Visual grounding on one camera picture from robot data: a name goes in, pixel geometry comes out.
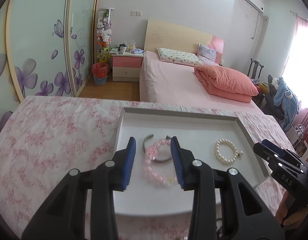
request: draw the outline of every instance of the sliding wardrobe door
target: sliding wardrobe door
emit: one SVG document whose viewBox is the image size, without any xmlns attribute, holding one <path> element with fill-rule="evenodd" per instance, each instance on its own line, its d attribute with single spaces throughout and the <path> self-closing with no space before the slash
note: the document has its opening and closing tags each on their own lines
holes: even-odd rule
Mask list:
<svg viewBox="0 0 308 240">
<path fill-rule="evenodd" d="M 8 1 L 0 10 L 0 132 L 19 105 L 13 83 L 10 79 L 5 49 L 5 20 Z"/>
<path fill-rule="evenodd" d="M 69 0 L 68 2 L 67 58 L 72 68 L 70 79 L 74 84 L 74 95 L 78 96 L 91 72 L 92 23 L 95 0 Z"/>
<path fill-rule="evenodd" d="M 66 0 L 9 1 L 7 56 L 20 100 L 28 95 L 72 95 L 64 50 L 65 4 Z"/>
</svg>

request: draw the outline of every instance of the curtain rod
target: curtain rod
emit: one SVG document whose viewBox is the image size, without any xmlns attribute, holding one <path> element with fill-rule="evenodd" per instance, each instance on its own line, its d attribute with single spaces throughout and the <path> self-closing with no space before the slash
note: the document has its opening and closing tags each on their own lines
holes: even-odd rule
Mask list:
<svg viewBox="0 0 308 240">
<path fill-rule="evenodd" d="M 308 21 L 308 19 L 307 19 L 307 18 L 305 18 L 304 16 L 302 16 L 302 15 L 300 15 L 300 14 L 298 14 L 298 13 L 293 12 L 292 10 L 291 10 L 290 12 L 291 12 L 292 14 L 298 15 L 298 16 L 300 16 L 300 17 L 302 17 L 302 18 L 304 18 L 305 20 L 307 20 L 307 21 Z"/>
</svg>

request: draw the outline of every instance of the nightstand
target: nightstand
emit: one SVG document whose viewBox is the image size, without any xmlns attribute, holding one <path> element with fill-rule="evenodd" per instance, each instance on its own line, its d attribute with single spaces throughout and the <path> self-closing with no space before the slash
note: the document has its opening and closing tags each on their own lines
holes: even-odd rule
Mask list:
<svg viewBox="0 0 308 240">
<path fill-rule="evenodd" d="M 143 54 L 111 54 L 113 57 L 113 81 L 139 82 Z"/>
</svg>

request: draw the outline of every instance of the headboard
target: headboard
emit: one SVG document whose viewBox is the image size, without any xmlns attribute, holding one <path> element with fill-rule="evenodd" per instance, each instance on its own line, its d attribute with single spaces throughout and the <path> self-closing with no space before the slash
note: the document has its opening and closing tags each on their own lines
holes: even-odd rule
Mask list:
<svg viewBox="0 0 308 240">
<path fill-rule="evenodd" d="M 196 54 L 199 43 L 218 50 L 215 62 L 219 64 L 223 55 L 224 40 L 183 25 L 148 20 L 144 51 L 157 52 L 157 48 L 166 48 Z"/>
</svg>

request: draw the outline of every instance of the bedside table top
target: bedside table top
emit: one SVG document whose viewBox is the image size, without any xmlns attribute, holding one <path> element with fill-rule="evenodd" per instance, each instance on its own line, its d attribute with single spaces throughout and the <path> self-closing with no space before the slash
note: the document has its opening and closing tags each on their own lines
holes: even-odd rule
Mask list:
<svg viewBox="0 0 308 240">
<path fill-rule="evenodd" d="M 112 57 L 114 56 L 124 56 L 124 57 L 144 57 L 143 53 L 140 54 L 133 54 L 133 53 L 129 53 L 129 52 L 125 52 L 124 54 L 116 54 L 116 52 L 111 52 Z"/>
</svg>

